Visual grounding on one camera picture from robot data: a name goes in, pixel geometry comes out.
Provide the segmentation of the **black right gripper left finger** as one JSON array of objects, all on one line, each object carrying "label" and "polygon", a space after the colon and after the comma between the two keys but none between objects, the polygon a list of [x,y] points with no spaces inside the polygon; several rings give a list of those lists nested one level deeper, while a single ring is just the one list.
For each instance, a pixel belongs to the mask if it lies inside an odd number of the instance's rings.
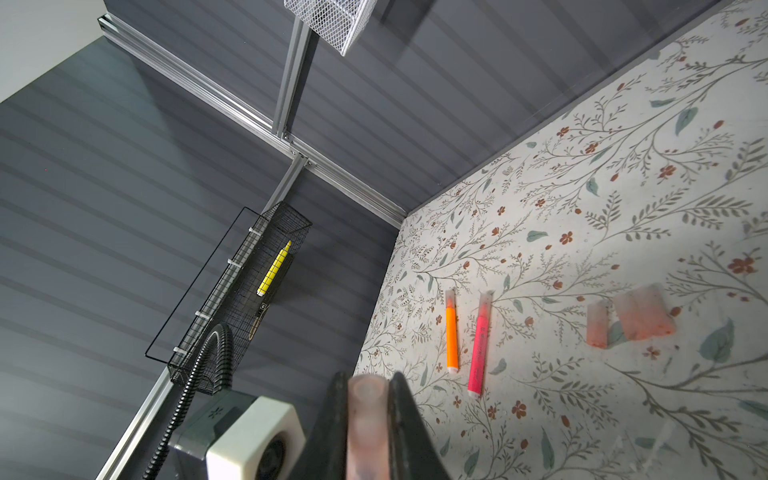
[{"label": "black right gripper left finger", "polygon": [[314,427],[288,476],[290,480],[346,478],[348,383],[345,372],[332,377]]}]

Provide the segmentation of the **pink highlighter pen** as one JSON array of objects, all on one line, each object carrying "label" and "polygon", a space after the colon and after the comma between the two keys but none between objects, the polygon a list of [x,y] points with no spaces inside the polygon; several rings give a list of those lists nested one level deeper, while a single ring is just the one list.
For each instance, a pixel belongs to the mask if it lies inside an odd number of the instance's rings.
[{"label": "pink highlighter pen", "polygon": [[493,293],[491,291],[481,294],[475,322],[475,338],[467,390],[468,394],[477,400],[481,398],[483,392],[492,298]]}]

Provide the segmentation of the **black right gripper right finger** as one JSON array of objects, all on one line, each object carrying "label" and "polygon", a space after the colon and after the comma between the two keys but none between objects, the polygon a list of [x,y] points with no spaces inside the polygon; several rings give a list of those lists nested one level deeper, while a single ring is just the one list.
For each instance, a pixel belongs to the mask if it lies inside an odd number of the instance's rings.
[{"label": "black right gripper right finger", "polygon": [[389,478],[448,480],[402,372],[389,382],[387,415]]}]

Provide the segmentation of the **orange highlighter pen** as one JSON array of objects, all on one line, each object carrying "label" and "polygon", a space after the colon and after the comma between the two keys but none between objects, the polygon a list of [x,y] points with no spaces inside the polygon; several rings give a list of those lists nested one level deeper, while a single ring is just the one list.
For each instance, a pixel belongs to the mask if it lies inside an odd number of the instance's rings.
[{"label": "orange highlighter pen", "polygon": [[456,374],[459,371],[460,365],[456,294],[453,289],[445,292],[445,310],[446,367],[449,373]]}]

